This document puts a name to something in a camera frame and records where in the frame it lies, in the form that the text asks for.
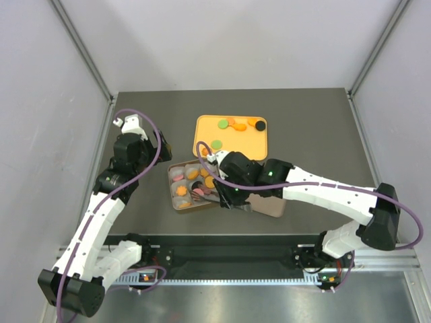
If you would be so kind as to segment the pink sandwich cookie bottom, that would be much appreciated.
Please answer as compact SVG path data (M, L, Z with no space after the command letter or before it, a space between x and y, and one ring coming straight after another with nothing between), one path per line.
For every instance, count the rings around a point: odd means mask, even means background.
M173 176L173 177L172 177L172 180L173 180L174 182L177 182L177 181L179 181L179 180L182 180L183 178L184 178L184 174L183 174L183 173L181 173L181 174L177 174L177 175Z

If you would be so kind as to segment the pink sandwich cookie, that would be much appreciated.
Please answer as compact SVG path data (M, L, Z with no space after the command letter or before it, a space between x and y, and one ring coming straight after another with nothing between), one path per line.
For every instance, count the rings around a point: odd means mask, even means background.
M177 181L179 181L179 180L182 180L183 178L184 178L184 174L183 174L183 173L181 173L181 174L177 174L177 175L173 176L173 177L172 177L172 180L173 180L174 182L177 182Z
M200 188L193 189L193 193L197 194L198 196L203 196L204 192Z

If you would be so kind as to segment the pink sandwich cookie top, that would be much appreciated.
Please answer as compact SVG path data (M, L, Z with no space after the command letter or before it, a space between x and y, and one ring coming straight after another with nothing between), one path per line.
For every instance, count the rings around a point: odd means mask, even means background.
M193 189L193 193L197 194L198 196L203 196L204 192L200 188Z

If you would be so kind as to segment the gold tin lid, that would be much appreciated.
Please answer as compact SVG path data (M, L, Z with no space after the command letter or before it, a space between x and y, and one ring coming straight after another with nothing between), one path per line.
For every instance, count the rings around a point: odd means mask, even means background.
M287 200L277 197L261 197L257 194L251 194L246 200L251 204L254 212L267 215L274 218L280 218L286 209Z

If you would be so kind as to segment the green sandwich cookie bottom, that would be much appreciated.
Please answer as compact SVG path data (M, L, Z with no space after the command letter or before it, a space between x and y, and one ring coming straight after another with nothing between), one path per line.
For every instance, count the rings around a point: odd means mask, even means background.
M214 140L211 142L211 148L215 150L219 150L222 148L222 142L220 140Z

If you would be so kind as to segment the green sandwich cookie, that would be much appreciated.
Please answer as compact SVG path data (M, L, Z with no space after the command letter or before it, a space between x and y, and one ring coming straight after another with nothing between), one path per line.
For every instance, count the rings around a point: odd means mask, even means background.
M220 140L214 140L211 142L211 148L215 150L219 150L222 148L222 142Z
M218 123L220 129L226 129L229 126L229 122L226 119L222 119Z

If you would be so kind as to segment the gold cookie tin box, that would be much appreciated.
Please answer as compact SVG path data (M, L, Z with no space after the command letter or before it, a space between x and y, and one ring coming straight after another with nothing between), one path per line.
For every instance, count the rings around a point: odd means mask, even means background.
M218 193L212 180L197 159L170 166L168 183L174 210L186 213L215 206Z

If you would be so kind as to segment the orange swirl cookie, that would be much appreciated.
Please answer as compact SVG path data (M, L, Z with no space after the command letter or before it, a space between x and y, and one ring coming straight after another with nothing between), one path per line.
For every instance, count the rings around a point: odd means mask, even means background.
M175 191L176 196L185 196L187 193L188 193L188 189L186 186L183 186L183 185L178 186Z

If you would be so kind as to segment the orange round biscuit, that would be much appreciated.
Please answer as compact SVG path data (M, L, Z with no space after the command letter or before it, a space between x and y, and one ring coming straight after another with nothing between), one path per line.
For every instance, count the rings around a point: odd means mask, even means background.
M187 207L190 207L192 204L191 203L182 203L178 206L179 209L184 209Z

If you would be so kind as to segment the metal tongs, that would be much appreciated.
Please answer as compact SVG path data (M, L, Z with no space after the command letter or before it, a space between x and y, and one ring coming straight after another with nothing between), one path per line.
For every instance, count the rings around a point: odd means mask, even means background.
M191 189L191 197L195 202L197 202L197 203L203 203L203 202L217 203L220 206L220 200L219 200L219 196L218 196L217 192L212 191L209 188L204 188L204 186L202 186L200 189L204 192L203 196L198 196L197 194L194 194L193 190ZM240 210L246 211L246 212L251 212L253 209L251 206L251 209L240 209Z

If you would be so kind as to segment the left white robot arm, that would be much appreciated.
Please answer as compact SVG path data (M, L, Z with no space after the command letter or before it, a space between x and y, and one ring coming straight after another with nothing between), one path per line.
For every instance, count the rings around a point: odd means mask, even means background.
M38 276L38 285L52 306L91 318L107 289L130 266L143 267L152 261L152 249L136 235L121 241L102 260L98 256L113 223L139 186L138 175L172 159L162 132L156 130L154 135L157 145L152 145L142 129L117 136L114 155L96 178L76 233L52 269L44 269Z

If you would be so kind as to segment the white paper cupcake liner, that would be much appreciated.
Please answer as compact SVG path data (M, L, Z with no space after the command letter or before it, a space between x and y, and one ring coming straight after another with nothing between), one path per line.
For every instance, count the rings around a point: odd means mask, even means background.
M184 166L175 166L175 167L172 167L172 168L169 169L169 179L172 182L174 182L172 180L172 177L175 176L175 175L177 175L177 174L181 174L181 173L183 173L184 177L185 177L185 167Z
M173 197L183 197L188 194L188 188L185 184L175 182L171 186Z
M199 172L200 169L201 169L201 164L199 164L199 163L196 163L196 164L186 164L185 165L185 173L186 174L188 174L190 172L193 172L193 171Z
M182 204L182 203L191 203L192 204L191 200L188 197L186 197L186 196L183 196L183 197L174 197L173 200L172 200L173 207L177 211L182 210L182 209L178 208L178 206L180 204Z

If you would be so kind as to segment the orange yellow tray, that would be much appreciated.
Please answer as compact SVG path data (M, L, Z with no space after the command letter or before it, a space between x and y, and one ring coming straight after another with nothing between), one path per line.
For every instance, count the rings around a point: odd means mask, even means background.
M226 129L220 129L218 123L222 119L233 118L238 124L245 124L245 131L236 131L232 126ZM266 123L264 131L258 131L255 127L248 124L248 118L257 118ZM215 150L211 148L211 142L220 140L222 148ZM209 150L218 152L220 150L239 151L250 159L258 161L267 157L268 150L268 125L267 121L260 116L226 116L226 115L202 115L197 119L195 127L195 136L192 146L193 155L200 153L206 156L208 149L204 146L198 146L197 143L202 141L209 146Z

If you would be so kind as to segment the green sandwich cookie top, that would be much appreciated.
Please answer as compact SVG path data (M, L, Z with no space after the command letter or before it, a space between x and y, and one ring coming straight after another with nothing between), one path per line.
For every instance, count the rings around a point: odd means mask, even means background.
M220 129L226 129L229 126L229 122L226 119L222 119L218 123Z

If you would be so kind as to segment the aluminium frame rail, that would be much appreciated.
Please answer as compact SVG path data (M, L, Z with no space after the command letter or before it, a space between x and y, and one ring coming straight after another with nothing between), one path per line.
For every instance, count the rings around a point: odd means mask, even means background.
M48 3L52 7L53 11L61 21L66 33L70 37L74 47L78 51L79 56L81 57L82 61L84 62L84 65L90 72L91 76L93 77L94 81L96 82L96 85L98 86L99 90L102 92L102 95L109 101L112 102L114 100L114 95L109 90L105 80L103 79L99 69L97 68L89 50L87 49L87 46L85 45L84 41L82 40L81 36L79 35L79 32L77 28L75 27L74 23L72 22L69 14L67 13L67 10L65 9L64 5L62 4L62 1L60 0L48 0Z

